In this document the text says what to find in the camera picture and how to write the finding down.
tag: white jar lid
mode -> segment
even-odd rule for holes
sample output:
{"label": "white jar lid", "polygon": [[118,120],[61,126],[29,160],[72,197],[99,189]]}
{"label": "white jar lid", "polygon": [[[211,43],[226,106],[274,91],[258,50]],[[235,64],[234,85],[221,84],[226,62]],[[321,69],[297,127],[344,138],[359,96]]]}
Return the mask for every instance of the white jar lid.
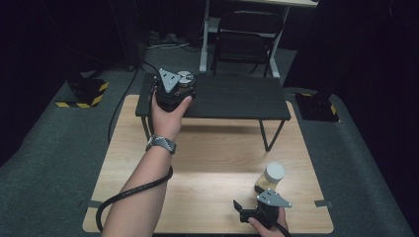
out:
{"label": "white jar lid", "polygon": [[271,162],[266,166],[265,179],[271,183],[277,184],[286,174],[284,166],[278,162]]}

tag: gray carpet floor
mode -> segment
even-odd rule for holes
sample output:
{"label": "gray carpet floor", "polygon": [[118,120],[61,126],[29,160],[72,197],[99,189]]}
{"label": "gray carpet floor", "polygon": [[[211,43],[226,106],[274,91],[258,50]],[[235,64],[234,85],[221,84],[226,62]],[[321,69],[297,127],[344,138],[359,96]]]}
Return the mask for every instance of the gray carpet floor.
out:
{"label": "gray carpet floor", "polygon": [[[282,82],[295,51],[278,50]],[[145,61],[168,71],[199,73],[200,54],[182,48],[150,49]],[[146,72],[154,70],[142,65]],[[218,73],[260,77],[262,67],[219,64]],[[82,223],[108,149],[113,113],[127,94],[139,94],[143,70],[109,69],[99,77],[110,82],[94,109],[64,109],[55,100],[68,97],[63,85],[27,135],[19,151],[0,168],[0,236],[99,236]],[[296,108],[293,92],[286,97]],[[295,110],[334,231],[327,236],[413,236],[345,105],[332,96],[340,122],[307,121]]]}

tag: wristwatch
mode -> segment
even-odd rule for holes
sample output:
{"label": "wristwatch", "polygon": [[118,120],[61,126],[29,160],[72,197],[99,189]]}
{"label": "wristwatch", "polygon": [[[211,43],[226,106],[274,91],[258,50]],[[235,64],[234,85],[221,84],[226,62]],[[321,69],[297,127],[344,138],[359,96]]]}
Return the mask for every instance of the wristwatch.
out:
{"label": "wristwatch", "polygon": [[148,139],[147,147],[145,148],[145,150],[147,151],[151,148],[151,146],[155,145],[165,148],[172,155],[175,154],[176,143],[163,136],[151,135],[150,139]]}

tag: forearm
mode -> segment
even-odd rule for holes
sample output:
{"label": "forearm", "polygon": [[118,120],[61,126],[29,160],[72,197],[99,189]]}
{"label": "forearm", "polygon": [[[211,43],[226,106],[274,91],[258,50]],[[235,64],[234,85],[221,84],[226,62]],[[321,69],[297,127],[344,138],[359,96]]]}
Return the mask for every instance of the forearm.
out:
{"label": "forearm", "polygon": [[[148,150],[124,185],[122,192],[165,177],[171,165],[170,153],[159,146]],[[151,236],[157,225],[167,183],[124,198],[111,207],[103,236]]]}

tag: black tabletop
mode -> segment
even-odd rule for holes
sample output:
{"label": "black tabletop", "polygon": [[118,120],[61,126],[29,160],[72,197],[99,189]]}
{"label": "black tabletop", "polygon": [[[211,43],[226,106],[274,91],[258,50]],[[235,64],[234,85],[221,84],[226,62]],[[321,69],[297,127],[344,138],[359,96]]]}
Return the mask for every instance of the black tabletop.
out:
{"label": "black tabletop", "polygon": [[[135,115],[149,115],[148,96],[156,80],[145,75]],[[276,78],[195,76],[197,97],[185,118],[290,120],[291,115]]]}

